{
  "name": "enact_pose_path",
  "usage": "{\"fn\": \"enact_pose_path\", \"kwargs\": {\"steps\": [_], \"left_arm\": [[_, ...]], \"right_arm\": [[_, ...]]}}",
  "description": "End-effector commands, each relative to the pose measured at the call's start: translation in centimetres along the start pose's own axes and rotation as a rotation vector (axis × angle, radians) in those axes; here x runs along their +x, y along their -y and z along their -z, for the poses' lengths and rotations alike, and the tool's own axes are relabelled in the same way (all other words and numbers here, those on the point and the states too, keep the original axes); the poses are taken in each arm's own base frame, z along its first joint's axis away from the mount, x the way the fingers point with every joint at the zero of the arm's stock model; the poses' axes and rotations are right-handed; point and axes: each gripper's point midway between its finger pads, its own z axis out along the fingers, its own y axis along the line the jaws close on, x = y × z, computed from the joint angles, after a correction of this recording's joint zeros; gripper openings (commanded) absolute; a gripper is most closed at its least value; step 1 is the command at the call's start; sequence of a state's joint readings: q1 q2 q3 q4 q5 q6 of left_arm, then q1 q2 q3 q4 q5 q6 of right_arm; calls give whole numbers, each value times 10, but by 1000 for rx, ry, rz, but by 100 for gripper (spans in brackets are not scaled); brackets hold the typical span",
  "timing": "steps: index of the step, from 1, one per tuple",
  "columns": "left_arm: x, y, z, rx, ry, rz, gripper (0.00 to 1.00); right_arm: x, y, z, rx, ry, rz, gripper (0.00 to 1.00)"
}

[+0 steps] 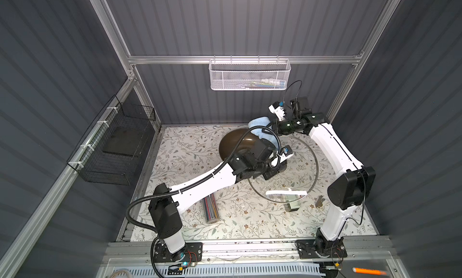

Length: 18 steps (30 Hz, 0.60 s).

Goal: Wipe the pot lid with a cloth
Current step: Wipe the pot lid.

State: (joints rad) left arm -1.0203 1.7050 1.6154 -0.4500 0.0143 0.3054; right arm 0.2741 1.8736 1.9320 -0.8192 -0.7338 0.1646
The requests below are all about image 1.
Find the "glass pot lid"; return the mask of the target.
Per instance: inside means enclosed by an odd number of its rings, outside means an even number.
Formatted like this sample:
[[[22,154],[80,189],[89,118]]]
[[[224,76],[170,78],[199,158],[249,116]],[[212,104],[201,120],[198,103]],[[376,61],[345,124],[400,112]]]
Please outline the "glass pot lid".
[[[286,169],[268,180],[259,176],[248,183],[258,196],[270,202],[298,205],[322,189],[320,159],[314,141],[307,135],[284,136],[281,141],[293,150]]]

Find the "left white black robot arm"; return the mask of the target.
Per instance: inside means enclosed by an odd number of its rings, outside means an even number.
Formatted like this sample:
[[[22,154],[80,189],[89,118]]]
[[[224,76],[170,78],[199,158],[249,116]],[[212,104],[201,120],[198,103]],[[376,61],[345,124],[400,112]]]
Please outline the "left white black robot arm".
[[[171,188],[166,184],[158,185],[155,194],[170,195],[153,198],[149,203],[148,209],[158,239],[175,260],[182,259],[186,252],[186,242],[181,233],[182,213],[203,198],[243,179],[259,176],[271,179],[286,169],[286,160],[291,156],[293,150],[290,146],[277,150],[272,142],[261,139],[250,149],[236,149],[219,166],[186,183]]]

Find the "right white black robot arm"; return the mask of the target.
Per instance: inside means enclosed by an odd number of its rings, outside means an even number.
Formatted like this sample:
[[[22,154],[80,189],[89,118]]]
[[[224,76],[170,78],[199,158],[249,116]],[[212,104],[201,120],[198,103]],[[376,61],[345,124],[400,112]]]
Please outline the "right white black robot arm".
[[[333,126],[322,113],[300,105],[300,100],[291,100],[292,118],[287,119],[283,102],[275,102],[269,111],[278,121],[271,128],[278,135],[294,133],[308,135],[322,150],[332,165],[336,180],[328,187],[330,208],[322,226],[316,232],[314,249],[320,257],[328,257],[342,245],[342,233],[353,212],[364,204],[371,192],[376,173],[372,167],[365,167],[347,149],[335,133]]]

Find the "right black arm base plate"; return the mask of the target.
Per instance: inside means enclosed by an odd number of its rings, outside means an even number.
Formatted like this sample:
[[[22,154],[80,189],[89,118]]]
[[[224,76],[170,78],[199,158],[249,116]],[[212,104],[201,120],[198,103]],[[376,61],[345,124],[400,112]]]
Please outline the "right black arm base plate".
[[[324,241],[316,239],[298,239],[295,247],[301,259],[315,258],[339,258],[348,256],[344,246],[343,238],[335,241]]]

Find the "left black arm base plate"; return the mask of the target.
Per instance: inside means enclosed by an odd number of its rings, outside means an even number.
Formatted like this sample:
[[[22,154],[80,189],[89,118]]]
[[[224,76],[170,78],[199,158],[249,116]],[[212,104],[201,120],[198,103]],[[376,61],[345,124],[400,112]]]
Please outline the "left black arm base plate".
[[[154,248],[155,262],[200,262],[202,260],[203,243],[186,243],[185,246],[174,254],[170,253],[167,246],[157,243]]]

